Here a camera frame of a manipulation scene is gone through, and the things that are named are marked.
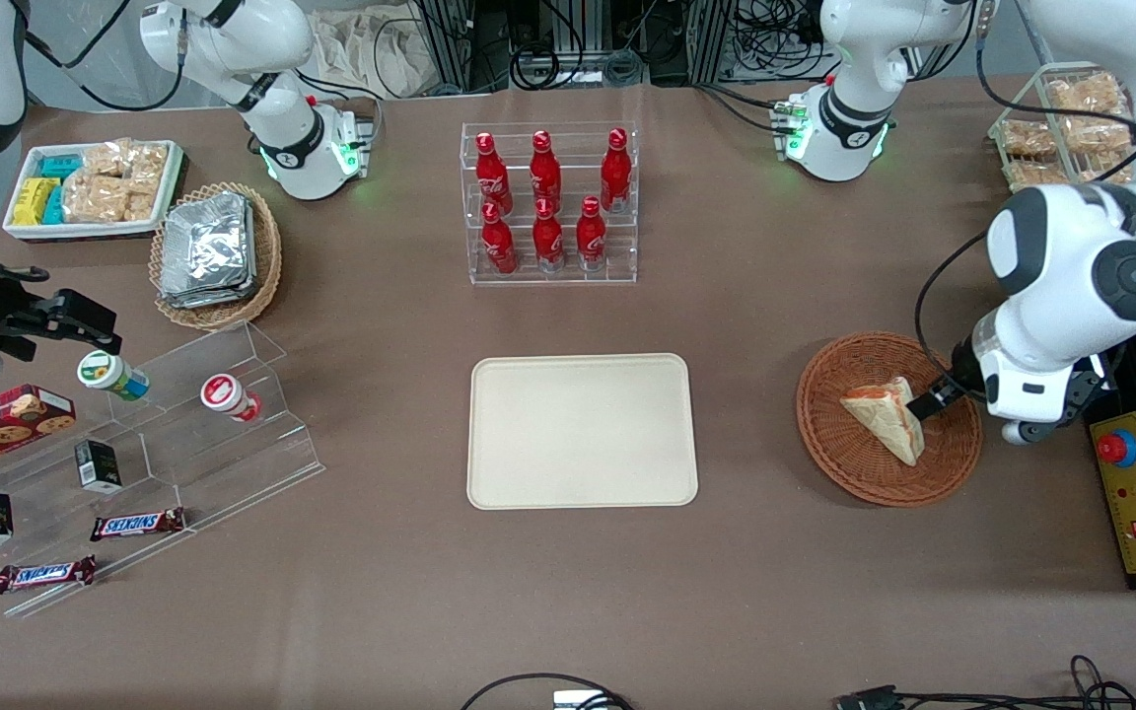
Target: bottle cap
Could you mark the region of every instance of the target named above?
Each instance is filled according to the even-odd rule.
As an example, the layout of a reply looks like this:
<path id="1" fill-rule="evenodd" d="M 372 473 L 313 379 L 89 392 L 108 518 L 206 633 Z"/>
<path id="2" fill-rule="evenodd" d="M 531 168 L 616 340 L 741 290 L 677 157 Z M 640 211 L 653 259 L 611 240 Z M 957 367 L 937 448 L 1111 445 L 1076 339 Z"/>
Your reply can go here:
<path id="1" fill-rule="evenodd" d="M 217 374 L 199 387 L 199 399 L 203 401 L 204 408 L 215 412 L 226 412 L 243 401 L 243 384 L 226 373 Z"/>
<path id="2" fill-rule="evenodd" d="M 94 390 L 112 386 L 125 373 L 125 360 L 102 350 L 94 350 L 77 364 L 77 379 Z"/>

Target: red label bottle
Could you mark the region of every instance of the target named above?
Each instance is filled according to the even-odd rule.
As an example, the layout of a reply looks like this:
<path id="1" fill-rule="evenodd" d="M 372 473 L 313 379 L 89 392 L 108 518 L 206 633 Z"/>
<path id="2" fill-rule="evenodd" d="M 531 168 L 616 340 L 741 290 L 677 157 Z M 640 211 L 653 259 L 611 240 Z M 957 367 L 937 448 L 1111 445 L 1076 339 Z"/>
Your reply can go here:
<path id="1" fill-rule="evenodd" d="M 486 202 L 495 203 L 502 216 L 511 214 L 511 182 L 506 176 L 506 165 L 493 148 L 493 136 L 487 133 L 476 135 L 476 150 L 479 158 L 476 161 L 476 181 L 482 184 L 482 194 Z"/>
<path id="2" fill-rule="evenodd" d="M 533 222 L 533 247 L 537 250 L 537 268 L 553 274 L 565 268 L 565 233 L 549 199 L 537 199 L 535 206 L 537 220 Z"/>
<path id="3" fill-rule="evenodd" d="M 603 211 L 612 215 L 630 210 L 630 173 L 634 162 L 626 149 L 628 135 L 625 130 L 613 127 L 608 135 L 608 156 L 603 157 L 603 190 L 600 202 Z"/>
<path id="4" fill-rule="evenodd" d="M 577 258 L 582 270 L 596 272 L 603 268 L 608 258 L 603 254 L 603 237 L 608 225 L 599 215 L 599 198 L 591 194 L 580 201 L 580 219 L 577 220 Z"/>
<path id="5" fill-rule="evenodd" d="M 559 190 L 563 182 L 559 178 L 559 159 L 550 150 L 550 134 L 545 131 L 533 134 L 528 174 L 533 179 L 533 199 L 548 199 L 554 215 L 559 215 Z"/>
<path id="6" fill-rule="evenodd" d="M 506 226 L 495 203 L 486 202 L 482 207 L 482 216 L 485 217 L 485 228 L 482 228 L 485 254 L 493 262 L 496 273 L 504 275 L 504 277 L 515 274 L 515 270 L 519 269 L 519 254 L 515 252 L 511 228 Z"/>

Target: foil packet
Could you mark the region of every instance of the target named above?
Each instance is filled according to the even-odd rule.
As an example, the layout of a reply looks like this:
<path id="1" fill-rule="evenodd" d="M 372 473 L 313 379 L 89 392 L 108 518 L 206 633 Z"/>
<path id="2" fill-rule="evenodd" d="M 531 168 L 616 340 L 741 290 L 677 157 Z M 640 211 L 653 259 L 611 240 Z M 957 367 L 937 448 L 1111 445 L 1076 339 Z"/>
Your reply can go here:
<path id="1" fill-rule="evenodd" d="M 252 204 L 220 192 L 173 208 L 161 244 L 160 298 L 176 309 L 240 301 L 257 293 Z"/>

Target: yellow control panel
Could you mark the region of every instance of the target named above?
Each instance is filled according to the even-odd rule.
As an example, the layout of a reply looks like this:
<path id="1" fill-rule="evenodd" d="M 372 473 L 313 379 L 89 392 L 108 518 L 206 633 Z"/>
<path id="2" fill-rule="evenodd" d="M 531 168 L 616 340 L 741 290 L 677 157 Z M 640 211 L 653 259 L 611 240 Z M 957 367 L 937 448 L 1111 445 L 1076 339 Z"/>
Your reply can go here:
<path id="1" fill-rule="evenodd" d="M 1117 527 L 1125 571 L 1136 574 L 1136 412 L 1092 424 L 1103 493 Z"/>

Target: bread slice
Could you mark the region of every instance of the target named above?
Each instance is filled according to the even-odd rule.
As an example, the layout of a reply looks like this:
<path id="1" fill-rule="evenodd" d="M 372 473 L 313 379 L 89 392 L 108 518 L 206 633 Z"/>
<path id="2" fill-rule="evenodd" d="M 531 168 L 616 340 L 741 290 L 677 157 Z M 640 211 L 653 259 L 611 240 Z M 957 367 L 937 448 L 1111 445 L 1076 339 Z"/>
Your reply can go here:
<path id="1" fill-rule="evenodd" d="M 840 403 L 907 467 L 913 467 L 924 453 L 924 425 L 905 409 L 913 399 L 910 383 L 893 377 L 887 384 L 855 386 L 840 398 Z"/>

